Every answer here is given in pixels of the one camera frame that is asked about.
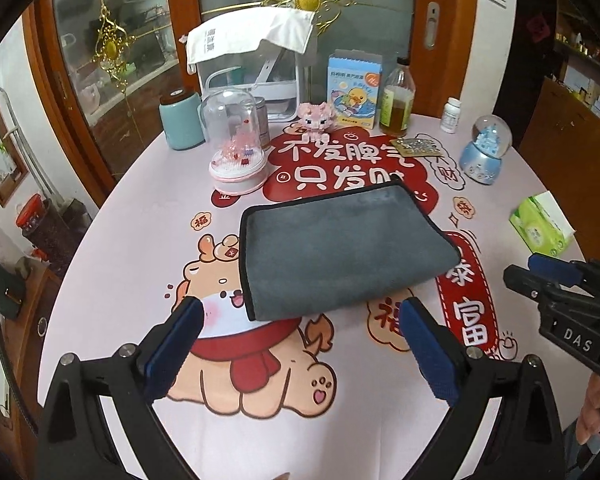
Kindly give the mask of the operator hand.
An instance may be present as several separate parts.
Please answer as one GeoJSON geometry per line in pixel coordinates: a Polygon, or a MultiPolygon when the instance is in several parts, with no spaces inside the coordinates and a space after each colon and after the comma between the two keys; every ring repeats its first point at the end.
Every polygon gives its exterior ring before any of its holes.
{"type": "Polygon", "coordinates": [[[580,445],[588,443],[594,434],[600,433],[600,375],[592,373],[585,390],[584,401],[576,422],[576,440],[580,445]]]}

